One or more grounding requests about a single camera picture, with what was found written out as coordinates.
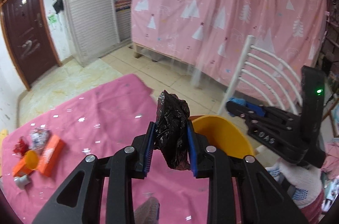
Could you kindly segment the white gloved right hand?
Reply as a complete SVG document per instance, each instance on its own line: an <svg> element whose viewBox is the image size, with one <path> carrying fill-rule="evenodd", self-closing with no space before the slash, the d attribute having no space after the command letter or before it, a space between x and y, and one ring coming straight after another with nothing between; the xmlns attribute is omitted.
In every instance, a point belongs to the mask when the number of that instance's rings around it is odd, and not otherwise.
<svg viewBox="0 0 339 224"><path fill-rule="evenodd" d="M284 180L290 184L286 191L299 209L321 211L324 190L319 168L301 167L278 158L273 166L265 169L281 186Z"/></svg>

